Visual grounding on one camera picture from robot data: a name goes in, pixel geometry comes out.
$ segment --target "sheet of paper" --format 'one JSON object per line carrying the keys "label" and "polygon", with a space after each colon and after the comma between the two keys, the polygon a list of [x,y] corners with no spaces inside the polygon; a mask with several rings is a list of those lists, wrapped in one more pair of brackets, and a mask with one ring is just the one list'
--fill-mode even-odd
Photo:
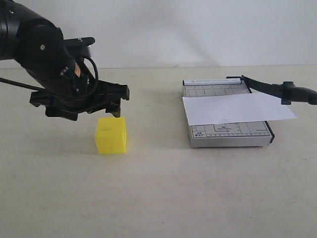
{"label": "sheet of paper", "polygon": [[295,119],[281,99],[264,93],[183,98],[189,125]]}

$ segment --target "yellow cube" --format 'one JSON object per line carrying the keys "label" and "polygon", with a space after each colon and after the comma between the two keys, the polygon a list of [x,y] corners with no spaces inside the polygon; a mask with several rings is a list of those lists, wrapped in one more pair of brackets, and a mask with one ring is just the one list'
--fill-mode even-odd
{"label": "yellow cube", "polygon": [[100,118],[95,135],[98,154],[125,154],[127,129],[125,118]]}

